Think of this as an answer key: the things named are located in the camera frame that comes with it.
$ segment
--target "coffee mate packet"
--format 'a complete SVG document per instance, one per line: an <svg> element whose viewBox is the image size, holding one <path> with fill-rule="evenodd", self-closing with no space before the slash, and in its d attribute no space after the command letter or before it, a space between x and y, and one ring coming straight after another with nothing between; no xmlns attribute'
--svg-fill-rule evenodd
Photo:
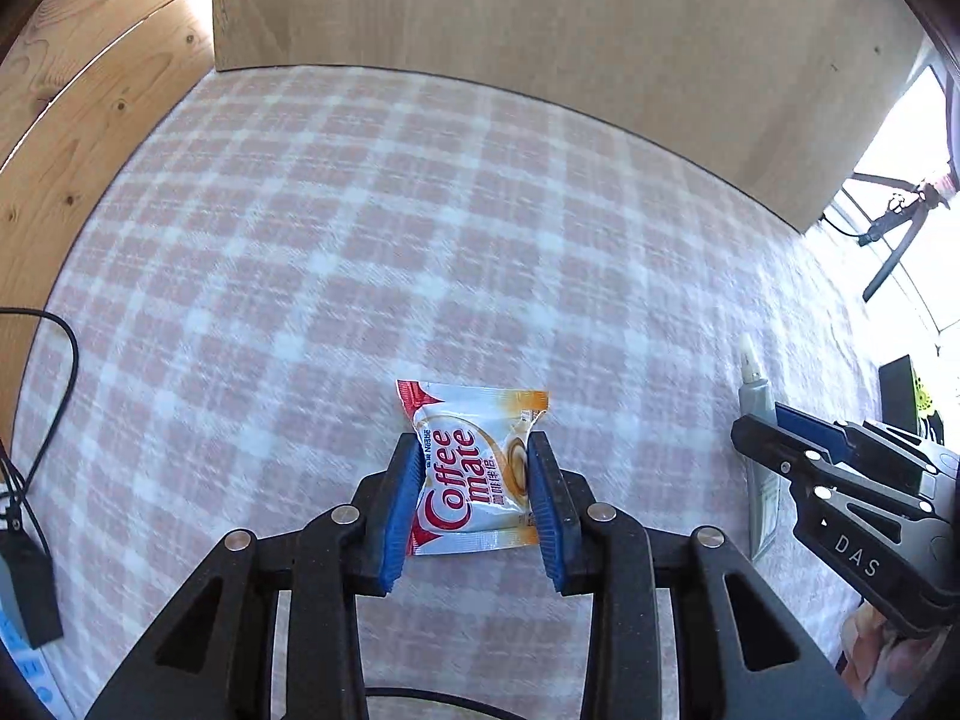
<svg viewBox="0 0 960 720"><path fill-rule="evenodd" d="M448 555L536 544L527 437L546 392L397 381L426 479L407 553Z"/></svg>

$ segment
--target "table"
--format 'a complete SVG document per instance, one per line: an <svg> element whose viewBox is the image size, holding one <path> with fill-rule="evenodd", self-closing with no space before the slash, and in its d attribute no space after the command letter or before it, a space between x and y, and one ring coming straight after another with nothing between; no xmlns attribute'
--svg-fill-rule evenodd
<svg viewBox="0 0 960 720"><path fill-rule="evenodd" d="M67 701L86 711L224 533L301 528L386 466L407 427L397 377L549 389L541 427L600 499L744 548L738 335L779 399L826 418L879 411L865 314L819 265L817 235L520 95L355 68L210 74L104 195L49 302L82 354L31 496ZM68 363L43 327L15 460L40 443ZM856 594L790 525L758 569L835 654ZM359 602L367 681L573 717L589 616L589 599L553 592L536 549L410 560L391 596ZM388 701L374 717L434 716Z"/></svg>

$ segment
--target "plywood panel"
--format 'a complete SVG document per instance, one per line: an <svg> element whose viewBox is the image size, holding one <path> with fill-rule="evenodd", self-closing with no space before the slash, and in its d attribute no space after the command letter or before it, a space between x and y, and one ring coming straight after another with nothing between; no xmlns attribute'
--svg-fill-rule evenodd
<svg viewBox="0 0 960 720"><path fill-rule="evenodd" d="M569 106L673 149L798 229L902 91L902 0L214 0L217 68L427 71Z"/></svg>
<svg viewBox="0 0 960 720"><path fill-rule="evenodd" d="M101 194L212 66L210 0L174 0L56 99L0 170L0 305L46 304ZM0 322L0 437L6 446L35 324Z"/></svg>
<svg viewBox="0 0 960 720"><path fill-rule="evenodd" d="M170 1L42 1L0 64L0 165L84 66Z"/></svg>

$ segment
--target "red corner of packet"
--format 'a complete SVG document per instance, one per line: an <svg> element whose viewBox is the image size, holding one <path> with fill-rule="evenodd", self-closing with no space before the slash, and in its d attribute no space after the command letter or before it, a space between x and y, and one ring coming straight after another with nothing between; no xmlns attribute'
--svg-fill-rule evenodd
<svg viewBox="0 0 960 720"><path fill-rule="evenodd" d="M547 410L538 389L397 381L426 476L408 553L445 555L536 544L527 437Z"/></svg>

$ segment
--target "silver screw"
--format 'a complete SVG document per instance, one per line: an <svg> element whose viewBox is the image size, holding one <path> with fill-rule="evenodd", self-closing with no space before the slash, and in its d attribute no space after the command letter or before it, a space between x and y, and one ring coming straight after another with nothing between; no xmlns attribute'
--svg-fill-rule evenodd
<svg viewBox="0 0 960 720"><path fill-rule="evenodd" d="M587 517L597 522L610 522L616 517L616 509L608 503L592 503L587 506Z"/></svg>
<svg viewBox="0 0 960 720"><path fill-rule="evenodd" d="M338 506L336 509L333 509L330 512L330 519L336 522L338 525L349 525L353 522L357 522L360 519L360 509L357 509L355 506L346 504L344 506Z"/></svg>
<svg viewBox="0 0 960 720"><path fill-rule="evenodd" d="M230 552L240 552L250 546L251 538L247 531L230 531L224 538L224 547Z"/></svg>
<svg viewBox="0 0 960 720"><path fill-rule="evenodd" d="M707 549L716 549L726 541L726 539L720 530L714 528L712 525L707 525L706 528L700 528L699 531L697 531L697 541L704 547L707 547Z"/></svg>

